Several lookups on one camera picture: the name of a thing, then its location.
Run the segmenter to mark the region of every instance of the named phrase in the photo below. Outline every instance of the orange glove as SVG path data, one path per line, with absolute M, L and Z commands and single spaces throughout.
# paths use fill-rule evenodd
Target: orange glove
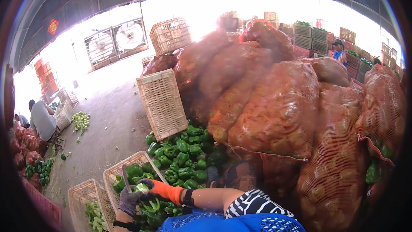
M 184 189 L 180 186 L 173 187 L 167 185 L 163 182 L 152 180 L 152 179 L 140 179 L 136 184 L 144 183 L 150 189 L 147 193 L 142 195 L 142 201 L 149 198 L 158 198 L 162 201 L 171 201 L 174 204 L 181 206 L 180 203 L 180 192 Z

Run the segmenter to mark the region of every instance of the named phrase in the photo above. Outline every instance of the wrist strap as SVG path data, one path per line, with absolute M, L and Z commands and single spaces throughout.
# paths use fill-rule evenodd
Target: wrist strap
M 194 207 L 194 202 L 193 202 L 193 198 L 192 198 L 192 193 L 193 193 L 194 189 L 188 189 L 186 191 L 185 197 L 183 198 L 183 204 L 185 204 L 187 207 L 189 208 L 193 208 Z
M 136 221 L 124 223 L 124 222 L 115 220 L 115 221 L 113 221 L 113 227 L 114 226 L 124 227 L 127 230 L 132 231 L 132 232 L 139 232 L 141 224 L 137 223 Z

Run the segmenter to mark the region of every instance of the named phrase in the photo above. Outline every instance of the knife blade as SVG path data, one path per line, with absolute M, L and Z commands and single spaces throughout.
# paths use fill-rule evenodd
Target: knife blade
M 121 166 L 121 171 L 123 173 L 123 181 L 124 181 L 124 184 L 126 185 L 127 191 L 131 193 L 129 181 L 127 180 L 126 165 Z

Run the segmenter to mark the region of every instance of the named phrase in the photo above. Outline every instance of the red decoration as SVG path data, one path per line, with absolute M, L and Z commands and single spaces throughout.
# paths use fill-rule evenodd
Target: red decoration
M 59 25 L 59 21 L 52 19 L 50 21 L 49 29 L 47 29 L 47 31 L 54 35 L 56 33 L 58 25 Z

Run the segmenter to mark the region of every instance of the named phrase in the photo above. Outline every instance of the gray glove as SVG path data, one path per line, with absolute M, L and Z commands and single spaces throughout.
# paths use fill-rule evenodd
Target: gray glove
M 140 199 L 140 196 L 142 196 L 142 194 L 142 191 L 129 193 L 127 191 L 127 188 L 124 187 L 120 193 L 119 209 L 127 213 L 129 216 L 133 217 L 134 213 L 136 212 L 137 201 Z

